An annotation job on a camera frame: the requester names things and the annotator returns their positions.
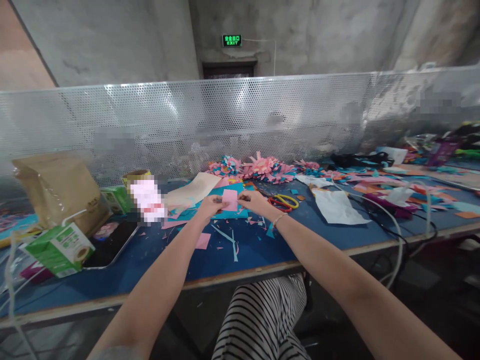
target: bracelet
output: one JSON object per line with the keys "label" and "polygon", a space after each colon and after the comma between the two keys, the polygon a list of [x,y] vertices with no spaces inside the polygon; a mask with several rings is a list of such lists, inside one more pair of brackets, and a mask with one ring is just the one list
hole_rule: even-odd
{"label": "bracelet", "polygon": [[280,215],[279,217],[277,217],[277,218],[275,219],[275,221],[273,222],[272,228],[274,228],[275,226],[277,226],[277,222],[278,222],[283,216],[285,216],[285,215],[288,215],[288,214],[287,214],[286,212],[284,212],[282,215]]}

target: person's right hand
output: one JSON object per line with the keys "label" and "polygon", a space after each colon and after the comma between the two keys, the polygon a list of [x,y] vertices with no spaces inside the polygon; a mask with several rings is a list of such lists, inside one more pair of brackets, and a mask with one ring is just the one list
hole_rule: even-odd
{"label": "person's right hand", "polygon": [[267,199],[258,191],[244,190],[238,194],[238,203],[244,208],[253,211],[273,222],[283,214],[275,206],[272,206]]}

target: scissors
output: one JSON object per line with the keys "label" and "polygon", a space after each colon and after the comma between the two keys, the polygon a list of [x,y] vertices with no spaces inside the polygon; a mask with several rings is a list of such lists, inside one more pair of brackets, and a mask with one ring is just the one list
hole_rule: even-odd
{"label": "scissors", "polygon": [[293,197],[283,195],[283,194],[270,194],[261,189],[258,189],[258,191],[263,196],[266,196],[268,198],[268,202],[271,205],[273,205],[274,207],[276,207],[277,209],[279,209],[284,213],[290,213],[293,209],[296,209],[299,207],[299,202],[295,200]]}

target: exit sign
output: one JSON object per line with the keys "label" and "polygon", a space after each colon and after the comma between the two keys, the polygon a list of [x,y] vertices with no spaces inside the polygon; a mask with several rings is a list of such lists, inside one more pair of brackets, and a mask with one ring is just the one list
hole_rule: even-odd
{"label": "exit sign", "polygon": [[221,40],[224,48],[242,46],[242,35],[222,35]]}

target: perforated metal panel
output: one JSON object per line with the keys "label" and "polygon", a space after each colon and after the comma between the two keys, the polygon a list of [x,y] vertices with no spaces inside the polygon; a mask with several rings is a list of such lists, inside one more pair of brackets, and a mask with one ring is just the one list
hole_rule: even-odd
{"label": "perforated metal panel", "polygon": [[1,196],[23,193],[12,159],[61,150],[79,151],[100,186],[136,169],[190,176],[224,154],[289,163],[370,150],[468,118],[479,79],[464,67],[3,92]]}

